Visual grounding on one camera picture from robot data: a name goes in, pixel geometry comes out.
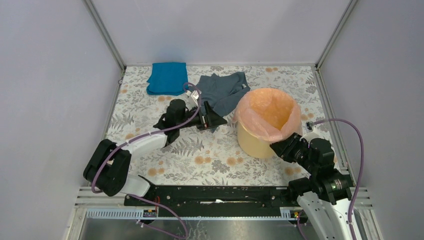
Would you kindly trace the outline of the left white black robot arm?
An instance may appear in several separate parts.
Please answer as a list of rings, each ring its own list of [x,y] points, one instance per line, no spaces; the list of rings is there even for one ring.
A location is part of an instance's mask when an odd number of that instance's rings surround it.
[[[184,100],[174,99],[151,132],[123,143],[103,139],[83,171],[84,179],[91,183],[94,193],[104,193],[109,197],[123,193],[135,196],[144,206],[152,204],[155,192],[150,188],[151,183],[141,176],[129,174],[132,156],[170,145],[180,136],[180,129],[196,127],[203,131],[227,124],[227,120],[218,115],[207,101],[204,108],[204,112],[199,107],[188,109]]]

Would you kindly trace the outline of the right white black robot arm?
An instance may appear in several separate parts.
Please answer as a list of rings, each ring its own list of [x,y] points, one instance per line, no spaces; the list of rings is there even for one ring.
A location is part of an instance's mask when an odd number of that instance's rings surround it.
[[[360,240],[354,195],[349,175],[335,168],[335,152],[329,140],[310,132],[293,133],[272,143],[274,153],[289,163],[297,163],[309,177],[292,180],[287,185],[287,201],[300,206],[321,240]]]

